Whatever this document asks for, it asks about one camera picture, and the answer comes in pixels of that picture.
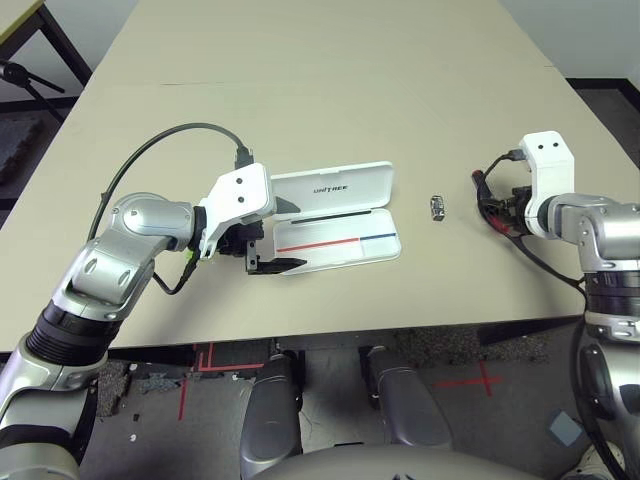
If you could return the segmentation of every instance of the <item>white wall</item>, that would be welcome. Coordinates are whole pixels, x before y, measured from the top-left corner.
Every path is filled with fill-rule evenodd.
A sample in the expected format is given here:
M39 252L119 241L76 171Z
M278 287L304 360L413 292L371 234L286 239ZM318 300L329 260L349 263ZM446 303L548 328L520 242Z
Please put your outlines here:
M46 5L91 69L100 63L137 0L47 0ZM78 95L82 86L44 38L36 33L12 57L14 62L67 89L59 94L36 88L46 98ZM0 102L30 99L22 89L0 81Z
M566 77L640 88L640 0L500 0Z

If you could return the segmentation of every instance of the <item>black wire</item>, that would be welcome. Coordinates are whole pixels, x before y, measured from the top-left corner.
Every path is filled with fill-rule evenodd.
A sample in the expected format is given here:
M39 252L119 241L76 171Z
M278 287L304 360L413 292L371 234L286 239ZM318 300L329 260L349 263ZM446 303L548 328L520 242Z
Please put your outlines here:
M593 443L598 455L609 469L609 472L616 480L631 480L625 471L622 469L618 460L611 453L607 440L602 434L598 421L591 412L591 407L588 405L587 400L582 395L580 387L580 381L578 380L578 350L580 348L580 340L584 333L584 312L582 318L578 321L573 335L571 337L571 347L569 348L569 376L571 377L571 389L573 390L573 396L576 400L576 408L578 410L578 416L582 420L582 428Z
M133 152L131 156L122 164L120 169L116 172L113 179L111 180L111 183L107 187L107 190L103 192L101 195L100 204L98 205L98 209L96 210L96 213L93 216L93 221L91 222L91 227L89 228L89 235L87 236L87 241L93 240L96 237L98 226L100 225L100 221L102 220L104 211L106 210L107 205L109 204L109 201L113 196L113 193L115 192L118 184L120 183L124 175L127 173L127 170L131 168L131 166L135 163L135 161L138 160L138 158L140 158L140 156L144 152L146 152L151 147L153 147L156 143L167 138L168 136L173 135L174 133L182 132L184 130L192 130L195 128L204 128L207 130L214 130L233 140L236 146L238 147L238 151L247 150L247 148L244 146L244 143L242 143L242 140L240 140L240 138L235 133L231 132L230 130L227 130L224 127L215 125L213 123L204 123L204 122L185 123L183 125L177 125L175 127L171 127L165 130L164 132L160 132L159 134L147 140L135 152ZM198 260L200 259L200 253L201 253L200 247L196 246L196 249L194 250L192 257L189 259L189 261L184 267L184 271L180 276L180 280L178 280L178 283L174 288L170 288L166 284L166 282L162 280L162 278L160 278L160 275L158 275L155 272L153 274L153 279L158 283L158 285L160 285L160 288L162 288L162 290L166 294L175 295L182 289L184 284L187 283L187 280L189 280L189 277L191 276L193 271L196 269L198 265Z
M491 166L487 168L486 172L482 174L481 181L486 183L487 175L491 173L491 171L498 165L498 163L500 163L503 160L515 160L515 159L508 154L498 157L491 164ZM584 312L586 311L586 308L587 308L587 295L585 291L582 288L580 288L580 284L584 281L584 277L576 280L561 274L560 272L553 269L549 264L544 262L540 257L535 255L531 250L529 250L526 247L526 245L523 242L523 237L525 235L518 235L514 237L502 231L500 228L498 228L497 225L491 222L489 216L482 208L482 202L480 198L480 188L479 188L480 185L477 185L477 187L478 188L477 188L476 198L478 203L478 211L480 212L480 215L482 216L482 218L491 226L491 228L493 228L496 232L506 237L511 243L513 243L513 245L518 250L520 250L520 252L522 252L529 260L535 263L538 267L543 269L545 272L553 275L558 280L561 280L567 285L575 288L578 292L580 292L580 294L584 298L585 307L583 309L582 317L580 318L580 320L578 320L578 324L576 325L576 328L573 332L573 336L571 338L571 346L569 348L569 355L570 355L569 376L571 378L571 389L573 390L573 396L576 401L578 415L582 420L583 428L587 433L587 435L589 436L589 439L593 443L593 446L595 447L596 451L600 455L600 458L602 459L606 467L609 469L609 472L611 472L611 474L614 476L616 480L631 480L630 477L624 472L622 467L620 467L620 464L618 464L618 461L613 456L613 453L611 453L611 449L607 445L607 441L604 438L604 435L602 434L600 425L598 424L598 421L594 417L590 406L587 404L586 399L582 395L580 381L578 379L578 350L580 348L580 340L584 333L584 326L585 326Z
M512 156L508 155L508 154L501 155L500 157L496 158L494 160L494 162L489 166L489 168L487 168L487 170L482 174L481 181L486 183L487 176L503 160L514 160L514 158ZM542 270L544 270L545 272L553 275L558 280L563 281L567 285L570 285L571 287L577 289L584 296L584 291L579 287L580 283L582 283L584 281L584 277L576 280L576 279L573 279L571 277L567 277L566 275L561 274L560 272L555 270L551 265L546 263L544 260L542 260L540 257L538 257L536 254L534 254L531 250L529 250L527 248L527 246L524 244L524 242L522 240L522 238L525 235L519 235L517 237L514 237L514 236L511 236L508 233L500 230L500 228L498 228L498 226L496 226L491 221L491 219L489 218L487 213L482 208L482 199L480 198L480 188L477 188L477 190L476 190L476 200L477 200L478 211L480 212L480 215L491 226L491 228L493 228L496 232L498 232L502 236L506 237L518 250L520 250L520 252L522 252L523 255L525 255L529 260L531 260L533 263L535 263Z
M219 125L214 125L213 123L202 123L202 122L185 123L183 125L177 125L175 127L171 127L165 130L164 132L160 132L153 138L150 138L149 140L147 140L135 152L133 152L131 156L127 159L127 161L124 162L124 164L122 164L120 169L116 172L116 174L113 177L113 180L111 180L111 183L107 187L107 190L101 195L101 200L100 200L100 204L98 205L98 210L96 211L93 217L93 221L91 222L91 228L89 229L89 235L87 236L87 241L93 240L96 237L96 232L98 231L100 220L104 215L104 211L106 210L107 205L109 204L109 200L111 200L111 197L113 196L113 192L115 191L116 187L120 183L120 180L122 180L122 177L124 177L124 174L127 173L127 170L129 170L129 168L135 163L135 161L144 152L149 150L160 140L163 140L164 138L167 138L169 135L173 135L174 133L182 132L184 130L191 130L194 128L205 128L205 129L214 130L216 132L222 133L223 135L226 135L231 140L233 140L238 146L238 148L246 148L242 143L242 140L240 140L240 138L238 138L236 134L227 130L224 127L221 127Z

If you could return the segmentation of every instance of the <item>table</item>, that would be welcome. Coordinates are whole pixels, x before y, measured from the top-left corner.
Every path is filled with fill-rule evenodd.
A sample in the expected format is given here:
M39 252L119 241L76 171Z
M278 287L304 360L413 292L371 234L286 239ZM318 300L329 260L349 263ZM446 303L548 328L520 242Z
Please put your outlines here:
M44 0L2 0L0 3L0 58L9 60L38 30L51 43L84 86L91 68L56 22Z
M0 350L33 325L82 246L112 175L155 133L209 121L236 132L272 174L389 160L403 252L394 261L249 277L241 259L201 265L175 297L151 283L115 347L560 317L579 295L479 218L470 174L529 132L558 130L576 188L638 201L640 174L495 0L141 0L0 232ZM207 131L157 145L115 197L197 203L233 168ZM505 193L530 183L496 170ZM433 222L429 198L444 197ZM531 239L562 272L577 251ZM181 254L158 271L175 282Z

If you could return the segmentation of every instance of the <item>white plastic case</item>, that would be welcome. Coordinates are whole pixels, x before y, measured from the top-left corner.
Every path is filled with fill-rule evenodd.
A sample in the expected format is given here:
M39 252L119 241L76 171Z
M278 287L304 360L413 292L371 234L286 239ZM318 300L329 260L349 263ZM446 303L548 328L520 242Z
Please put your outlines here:
M390 162L274 175L271 181L276 196L301 210L273 217L276 257L307 261L283 275L392 260L400 255L391 213L379 208L391 198Z

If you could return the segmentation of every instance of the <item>small blue paper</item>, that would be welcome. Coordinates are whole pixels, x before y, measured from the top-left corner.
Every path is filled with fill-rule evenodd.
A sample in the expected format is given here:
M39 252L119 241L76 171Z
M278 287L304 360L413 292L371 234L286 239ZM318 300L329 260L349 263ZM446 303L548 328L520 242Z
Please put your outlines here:
M549 430L565 447L572 445L582 433L582 427L564 411L553 419Z

